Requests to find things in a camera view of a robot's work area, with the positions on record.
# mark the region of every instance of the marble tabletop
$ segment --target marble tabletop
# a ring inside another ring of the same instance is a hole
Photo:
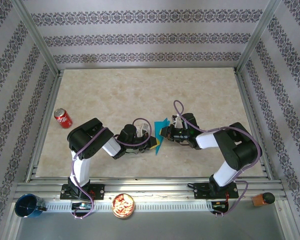
[[[98,118],[119,134],[136,118],[171,119],[180,100],[202,129],[240,122],[250,131],[232,68],[135,68],[65,70],[54,109],[65,109],[73,120],[63,129],[51,116],[36,177],[68,177],[71,152],[68,133]],[[195,150],[164,140],[158,155],[125,154],[115,160],[103,149],[91,160],[91,177],[209,177],[224,162],[219,148]],[[242,176],[263,176],[260,164]]]

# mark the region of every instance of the coca-cola can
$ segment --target coca-cola can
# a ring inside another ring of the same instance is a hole
[[[72,120],[66,110],[64,110],[63,108],[58,108],[54,111],[53,115],[56,121],[61,125],[61,127],[63,127],[64,129],[71,127]]]

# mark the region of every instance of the blue mug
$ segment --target blue mug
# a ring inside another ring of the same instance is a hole
[[[16,201],[14,212],[22,218],[34,218],[47,211],[45,201],[36,195],[25,194]]]

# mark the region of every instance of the striped wall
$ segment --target striped wall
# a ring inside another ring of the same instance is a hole
[[[242,78],[272,170],[284,183],[300,231],[300,1],[284,0]]]
[[[268,0],[25,0],[60,69],[235,67]]]
[[[0,0],[0,238],[54,78],[10,1]]]

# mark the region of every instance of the blue paper piece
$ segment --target blue paper piece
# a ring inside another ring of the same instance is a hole
[[[169,126],[170,121],[168,120],[168,118],[166,118],[163,121],[155,121],[154,122],[154,132],[155,132],[155,138],[159,140],[160,144],[158,146],[155,147],[155,155],[158,154],[159,149],[161,147],[161,144],[164,140],[163,136],[160,136],[160,131],[162,128]]]

